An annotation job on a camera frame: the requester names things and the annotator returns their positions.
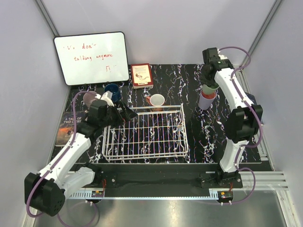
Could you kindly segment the light green plastic cup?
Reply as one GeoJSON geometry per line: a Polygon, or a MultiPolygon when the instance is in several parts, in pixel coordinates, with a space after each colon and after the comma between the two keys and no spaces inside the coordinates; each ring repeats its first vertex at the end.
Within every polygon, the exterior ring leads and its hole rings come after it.
{"type": "Polygon", "coordinates": [[[212,93],[215,93],[219,86],[208,86],[206,84],[203,84],[202,92],[205,95],[211,95],[212,93]]]}

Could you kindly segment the pink plastic cup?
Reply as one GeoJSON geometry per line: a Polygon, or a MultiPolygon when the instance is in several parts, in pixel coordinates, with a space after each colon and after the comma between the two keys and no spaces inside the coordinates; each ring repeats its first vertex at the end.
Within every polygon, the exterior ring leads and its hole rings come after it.
{"type": "Polygon", "coordinates": [[[205,94],[205,93],[202,92],[201,95],[202,95],[203,98],[209,99],[209,100],[214,99],[216,97],[216,93],[215,92],[213,92],[211,94],[205,94]]]}

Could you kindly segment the lavender plastic cup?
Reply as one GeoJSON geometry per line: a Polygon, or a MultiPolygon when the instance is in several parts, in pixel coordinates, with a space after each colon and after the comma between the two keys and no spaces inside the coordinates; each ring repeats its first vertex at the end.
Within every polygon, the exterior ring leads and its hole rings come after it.
{"type": "Polygon", "coordinates": [[[201,110],[207,110],[215,99],[216,99],[216,97],[214,99],[211,99],[211,100],[205,99],[200,94],[198,106],[201,110]]]}

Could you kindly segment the dark blue mug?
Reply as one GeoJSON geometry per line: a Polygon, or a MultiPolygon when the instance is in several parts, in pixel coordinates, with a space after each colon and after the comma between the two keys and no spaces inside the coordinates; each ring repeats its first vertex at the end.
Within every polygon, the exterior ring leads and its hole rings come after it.
{"type": "Polygon", "coordinates": [[[107,84],[105,86],[105,92],[107,91],[112,93],[111,100],[113,101],[113,103],[117,103],[121,100],[121,91],[117,84],[114,83],[107,84]]]}

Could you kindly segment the orange pink mug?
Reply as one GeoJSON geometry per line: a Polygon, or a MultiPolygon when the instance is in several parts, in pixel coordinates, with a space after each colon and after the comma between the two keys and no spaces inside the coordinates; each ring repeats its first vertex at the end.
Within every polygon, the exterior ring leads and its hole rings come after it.
{"type": "Polygon", "coordinates": [[[165,98],[161,94],[154,94],[152,96],[147,96],[146,98],[147,103],[152,106],[151,111],[153,112],[160,112],[163,111],[163,105],[165,103],[165,98]]]}

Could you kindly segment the white wire dish rack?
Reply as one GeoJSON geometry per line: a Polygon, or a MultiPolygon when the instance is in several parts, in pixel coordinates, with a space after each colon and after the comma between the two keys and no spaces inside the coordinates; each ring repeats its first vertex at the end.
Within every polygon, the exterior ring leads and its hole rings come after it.
{"type": "Polygon", "coordinates": [[[154,161],[186,157],[189,152],[183,105],[132,107],[137,116],[104,129],[102,155],[108,162],[154,161]]]}

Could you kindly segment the mauve ceramic mug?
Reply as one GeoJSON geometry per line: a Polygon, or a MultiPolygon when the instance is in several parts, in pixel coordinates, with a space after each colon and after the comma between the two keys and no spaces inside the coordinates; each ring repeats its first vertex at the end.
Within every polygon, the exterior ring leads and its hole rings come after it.
{"type": "Polygon", "coordinates": [[[97,93],[95,91],[89,91],[84,94],[83,102],[87,108],[89,108],[91,106],[91,104],[93,103],[93,101],[95,101],[97,99],[96,95],[97,95],[97,93]]]}

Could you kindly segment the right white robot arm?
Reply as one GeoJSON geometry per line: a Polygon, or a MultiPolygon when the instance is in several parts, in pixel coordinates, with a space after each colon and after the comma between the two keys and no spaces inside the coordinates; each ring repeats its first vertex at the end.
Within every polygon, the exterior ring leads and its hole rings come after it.
{"type": "Polygon", "coordinates": [[[198,106],[202,110],[207,109],[220,89],[230,108],[230,115],[224,124],[227,144],[214,174],[215,183],[223,188],[238,180],[244,149],[250,146],[249,142],[257,133],[262,133],[263,109],[249,99],[236,78],[237,69],[219,52],[216,47],[202,51],[204,64],[200,81],[203,87],[198,106]]]}

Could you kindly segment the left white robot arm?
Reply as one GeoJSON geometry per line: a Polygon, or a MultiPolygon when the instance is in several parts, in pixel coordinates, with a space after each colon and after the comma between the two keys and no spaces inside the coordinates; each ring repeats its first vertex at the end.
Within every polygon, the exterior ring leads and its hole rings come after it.
{"type": "Polygon", "coordinates": [[[53,160],[37,174],[29,173],[24,180],[27,214],[34,208],[53,217],[63,207],[65,200],[86,185],[98,187],[102,183],[102,169],[93,164],[85,164],[74,174],[67,173],[100,137],[105,127],[116,128],[133,118],[137,113],[122,101],[113,104],[106,99],[92,99],[85,103],[88,112],[76,125],[71,139],[53,160]]]}

